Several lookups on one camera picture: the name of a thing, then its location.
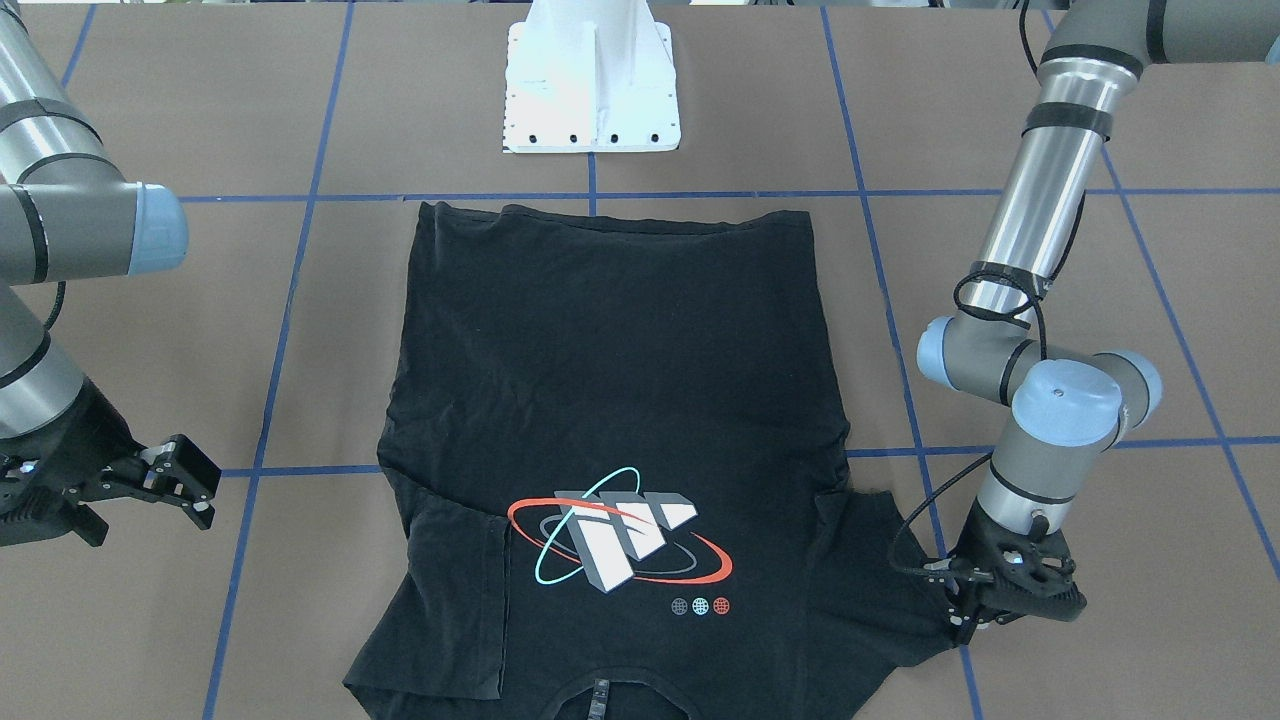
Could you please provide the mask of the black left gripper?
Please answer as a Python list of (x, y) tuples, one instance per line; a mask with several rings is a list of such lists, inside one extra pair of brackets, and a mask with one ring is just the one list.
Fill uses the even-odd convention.
[(1071, 623), (1088, 601), (1075, 583), (1076, 565), (1064, 533), (1039, 510), (1025, 532), (1010, 530), (974, 502), (950, 560), (922, 568), (929, 582), (955, 584), (948, 620), (956, 646), (969, 646), (986, 624), (1019, 618)]

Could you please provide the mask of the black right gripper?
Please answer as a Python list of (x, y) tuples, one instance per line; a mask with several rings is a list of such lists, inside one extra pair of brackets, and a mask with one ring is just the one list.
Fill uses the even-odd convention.
[(221, 469), (191, 438), (175, 434), (145, 448), (102, 392), (82, 386), (58, 419), (3, 441), (1, 543), (72, 533), (99, 547), (109, 524), (90, 503), (113, 498), (172, 506), (209, 530), (220, 479)]

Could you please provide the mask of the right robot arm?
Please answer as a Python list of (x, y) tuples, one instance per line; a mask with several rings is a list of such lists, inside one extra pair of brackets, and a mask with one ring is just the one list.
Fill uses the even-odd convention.
[(189, 227), (166, 187), (128, 181), (35, 46), (15, 1), (1, 18), (1, 530), (5, 546), (78, 536), (93, 503), (134, 498), (212, 525), (220, 468), (187, 436), (147, 446), (54, 340), (19, 286), (179, 266)]

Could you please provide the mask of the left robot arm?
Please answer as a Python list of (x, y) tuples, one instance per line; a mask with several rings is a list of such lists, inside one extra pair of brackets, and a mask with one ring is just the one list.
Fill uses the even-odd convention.
[(1164, 398), (1132, 351), (1053, 345), (1044, 301), (1073, 250), (1094, 164), (1147, 69), (1277, 63), (1275, 1), (1074, 1), (1042, 51), (1039, 87), (982, 249), (954, 310), (923, 331), (916, 366), (934, 383), (1006, 407), (957, 543), (914, 573), (946, 589), (954, 641), (1020, 618), (1069, 623), (1085, 596), (1062, 532), (1101, 454)]

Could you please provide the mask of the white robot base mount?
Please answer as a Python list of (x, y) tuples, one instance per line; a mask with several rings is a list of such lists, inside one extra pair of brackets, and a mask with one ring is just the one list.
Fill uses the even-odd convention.
[(672, 33), (646, 1), (534, 1), (509, 27), (503, 152), (667, 152), (681, 138)]

